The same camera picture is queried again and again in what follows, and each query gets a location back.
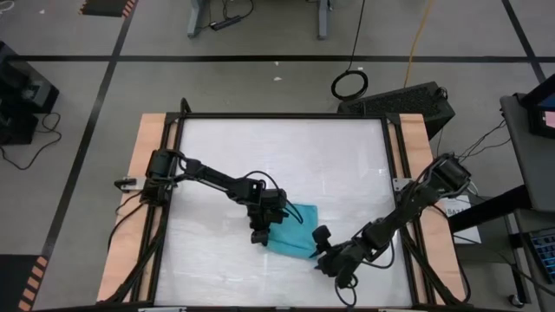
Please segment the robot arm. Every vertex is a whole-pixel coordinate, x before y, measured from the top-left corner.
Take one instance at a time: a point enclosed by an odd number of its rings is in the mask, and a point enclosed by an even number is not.
[[[183,173],[170,177],[171,168],[179,166]],[[180,181],[197,181],[227,195],[229,199],[246,205],[253,229],[251,243],[268,244],[270,223],[281,224],[289,216],[284,212],[287,193],[283,189],[266,189],[263,180],[248,177],[232,178],[199,160],[189,159],[179,151],[160,149],[153,151],[147,168],[147,181],[141,194],[141,203],[163,205],[167,202],[166,189]]]
[[[353,273],[361,262],[375,261],[388,248],[397,230],[418,218],[424,209],[441,198],[460,195],[469,183],[470,173],[456,158],[453,155],[441,155],[417,180],[403,187],[397,209],[385,218],[368,222],[349,241],[332,246],[328,242],[331,234],[327,227],[318,227],[312,233],[317,243],[315,255],[324,255],[318,259],[317,269],[335,277],[340,289],[349,287]]]

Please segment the gray floor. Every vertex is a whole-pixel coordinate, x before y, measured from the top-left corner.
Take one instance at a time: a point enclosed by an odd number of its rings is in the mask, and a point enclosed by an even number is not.
[[[221,20],[221,4],[212,1],[212,18]],[[122,19],[79,16],[82,1],[17,0],[0,16],[0,40],[21,55],[111,55]],[[235,0],[230,15],[247,10]],[[123,46],[123,55],[348,55],[354,40],[360,1],[336,0],[330,12],[330,37],[316,39],[316,5],[302,0],[255,0],[254,13],[219,32],[186,37],[190,4],[186,0],[140,0]],[[537,55],[554,56],[552,1],[527,5],[512,0],[517,17]],[[407,55],[425,2],[368,1],[358,55]],[[436,2],[418,44],[417,55],[526,56],[501,1]],[[107,68],[105,62],[33,63],[61,90],[55,111],[62,114],[60,143],[45,151],[27,172],[0,162],[13,177],[2,184],[0,253],[40,253],[62,189]],[[178,109],[185,96],[195,112],[334,112],[338,100],[330,83],[345,62],[119,62],[60,236],[36,300],[35,309],[94,303],[106,258],[114,208],[121,194],[115,179],[127,172],[140,116]],[[374,94],[400,88],[407,64],[354,64],[369,74]],[[545,75],[555,64],[542,64]],[[526,63],[416,63],[409,84],[437,81],[449,92],[457,115],[443,132],[440,152],[462,152],[501,121],[499,98],[526,92],[538,81]],[[353,91],[357,81],[340,86]],[[508,137],[499,130],[486,141]],[[8,149],[19,163],[46,139]],[[437,138],[432,140],[435,151]],[[496,195],[522,183],[510,144],[488,150],[465,165],[483,195]],[[509,309],[515,292],[510,270],[501,264],[464,263],[472,302]],[[525,311],[539,310],[537,303]]]

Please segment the keyboard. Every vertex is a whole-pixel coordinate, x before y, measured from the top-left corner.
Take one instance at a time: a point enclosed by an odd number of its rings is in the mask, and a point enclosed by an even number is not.
[[[528,233],[532,254],[548,283],[555,280],[555,228]]]

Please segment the teal towel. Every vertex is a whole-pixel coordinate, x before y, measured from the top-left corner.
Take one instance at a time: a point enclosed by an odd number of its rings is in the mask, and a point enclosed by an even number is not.
[[[314,205],[294,205],[303,216],[303,223],[298,223],[290,214],[282,224],[270,224],[267,247],[281,255],[308,259],[316,251],[312,232],[318,227],[318,208]],[[296,213],[290,205],[287,209]]]

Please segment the black box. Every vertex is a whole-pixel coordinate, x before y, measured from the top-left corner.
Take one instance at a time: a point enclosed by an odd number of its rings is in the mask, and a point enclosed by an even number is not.
[[[441,91],[437,83],[431,81],[345,101],[339,104],[337,112],[339,114],[422,114],[428,139],[431,140],[454,117],[454,110],[446,99],[447,92],[442,96]]]
[[[33,114],[49,114],[59,91],[27,62],[11,60],[17,54],[0,42],[0,97]]]
[[[38,119],[0,99],[0,146],[30,144]]]

